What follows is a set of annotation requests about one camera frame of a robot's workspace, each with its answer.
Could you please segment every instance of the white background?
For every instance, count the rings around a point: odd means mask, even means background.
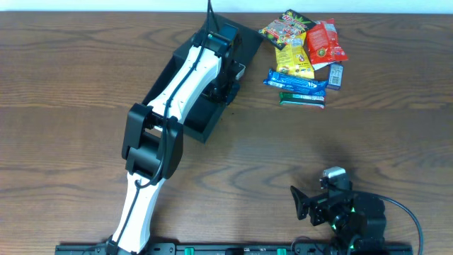
[[[206,11],[207,0],[0,0],[1,11]],[[218,12],[453,13],[453,0],[212,0]]]

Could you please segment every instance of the table surface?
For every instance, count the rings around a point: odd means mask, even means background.
[[[259,29],[277,14],[225,14]],[[321,193],[347,169],[355,189],[399,200],[417,216],[426,254],[453,249],[453,16],[310,14],[335,18],[347,52],[326,109],[280,106],[263,85],[275,67],[263,43],[236,100],[206,144],[184,139],[178,170],[152,220],[180,242],[328,241],[298,221],[289,186]],[[52,254],[99,242],[126,194],[125,121],[201,13],[0,15],[0,254]],[[415,225],[386,204],[389,241],[418,247]]]

